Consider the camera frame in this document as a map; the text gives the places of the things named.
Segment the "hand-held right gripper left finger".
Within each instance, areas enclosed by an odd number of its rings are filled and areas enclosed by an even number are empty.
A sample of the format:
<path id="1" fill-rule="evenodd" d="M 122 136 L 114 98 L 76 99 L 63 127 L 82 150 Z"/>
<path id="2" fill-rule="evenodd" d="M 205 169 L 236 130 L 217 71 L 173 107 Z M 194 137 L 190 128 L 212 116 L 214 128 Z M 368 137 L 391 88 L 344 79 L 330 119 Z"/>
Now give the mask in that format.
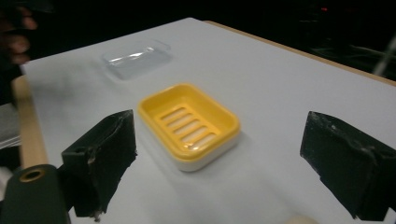
<path id="1" fill-rule="evenodd" d="M 77 217 L 98 217 L 137 155 L 134 112 L 105 117 L 62 152 L 66 204 Z"/>

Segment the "clear plastic soap dish lid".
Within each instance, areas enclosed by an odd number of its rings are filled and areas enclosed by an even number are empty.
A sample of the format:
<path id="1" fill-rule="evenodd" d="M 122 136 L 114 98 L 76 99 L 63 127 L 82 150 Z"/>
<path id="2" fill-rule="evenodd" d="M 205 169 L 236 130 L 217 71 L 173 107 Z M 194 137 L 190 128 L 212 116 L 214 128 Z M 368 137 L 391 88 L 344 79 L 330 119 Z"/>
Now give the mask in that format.
<path id="1" fill-rule="evenodd" d="M 171 47 L 156 39 L 143 39 L 105 52 L 109 71 L 120 80 L 143 75 L 172 61 Z"/>

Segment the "yellow and white soap dish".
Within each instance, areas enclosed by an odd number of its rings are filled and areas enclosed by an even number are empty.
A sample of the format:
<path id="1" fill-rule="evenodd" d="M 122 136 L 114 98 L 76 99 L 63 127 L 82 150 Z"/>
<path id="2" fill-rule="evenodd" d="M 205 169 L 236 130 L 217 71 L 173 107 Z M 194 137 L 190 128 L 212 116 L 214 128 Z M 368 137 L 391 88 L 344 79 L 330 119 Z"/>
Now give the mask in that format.
<path id="1" fill-rule="evenodd" d="M 138 113 L 178 170 L 195 172 L 234 147 L 239 118 L 190 83 L 180 83 L 143 99 Z"/>

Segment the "white table cover sheet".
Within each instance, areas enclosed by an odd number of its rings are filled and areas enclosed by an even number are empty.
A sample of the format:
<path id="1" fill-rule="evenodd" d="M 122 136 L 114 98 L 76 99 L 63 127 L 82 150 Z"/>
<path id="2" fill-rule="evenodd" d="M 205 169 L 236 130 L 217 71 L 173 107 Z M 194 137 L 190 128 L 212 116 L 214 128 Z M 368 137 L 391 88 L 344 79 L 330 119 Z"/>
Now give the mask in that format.
<path id="1" fill-rule="evenodd" d="M 143 39 L 173 59 L 120 80 L 101 56 Z M 206 168 L 183 173 L 142 122 L 138 155 L 101 224 L 283 224 L 298 214 L 318 224 L 394 224 L 353 218 L 300 156 L 306 116 L 342 119 L 396 148 L 396 86 L 317 61 L 204 21 L 184 19 L 32 61 L 25 67 L 49 161 L 101 118 L 189 82 L 240 119 L 236 147 Z"/>

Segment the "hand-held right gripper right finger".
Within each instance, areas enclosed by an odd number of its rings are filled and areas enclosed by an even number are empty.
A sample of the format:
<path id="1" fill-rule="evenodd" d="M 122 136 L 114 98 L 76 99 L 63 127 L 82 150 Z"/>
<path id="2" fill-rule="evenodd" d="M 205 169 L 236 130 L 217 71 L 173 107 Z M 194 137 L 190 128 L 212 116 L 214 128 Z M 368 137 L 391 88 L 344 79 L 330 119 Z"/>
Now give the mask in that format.
<path id="1" fill-rule="evenodd" d="M 307 115 L 300 156 L 348 213 L 383 221 L 396 211 L 396 149 L 319 112 Z"/>

